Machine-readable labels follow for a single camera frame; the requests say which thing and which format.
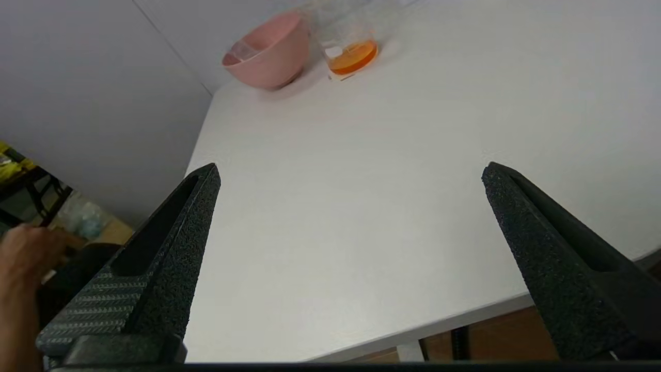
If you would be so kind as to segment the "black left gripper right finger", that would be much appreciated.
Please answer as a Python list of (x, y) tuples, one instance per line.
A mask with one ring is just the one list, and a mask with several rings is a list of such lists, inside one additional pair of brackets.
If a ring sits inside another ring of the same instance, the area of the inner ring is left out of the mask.
[(658, 361), (659, 281), (514, 169), (481, 179), (558, 356)]

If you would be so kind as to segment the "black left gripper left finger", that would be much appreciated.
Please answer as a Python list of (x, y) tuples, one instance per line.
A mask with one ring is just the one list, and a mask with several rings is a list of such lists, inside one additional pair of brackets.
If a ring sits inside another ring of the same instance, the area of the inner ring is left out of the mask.
[(220, 188), (215, 163), (198, 168), (125, 245), (95, 243), (59, 269), (39, 293), (45, 358), (84, 336), (183, 337)]

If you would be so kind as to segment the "bare person hand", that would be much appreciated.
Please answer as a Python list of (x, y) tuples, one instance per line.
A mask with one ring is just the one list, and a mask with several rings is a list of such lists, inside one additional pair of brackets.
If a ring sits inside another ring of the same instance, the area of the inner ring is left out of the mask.
[(2, 293), (38, 289), (65, 249), (66, 236), (61, 231), (27, 224), (7, 231), (1, 243)]

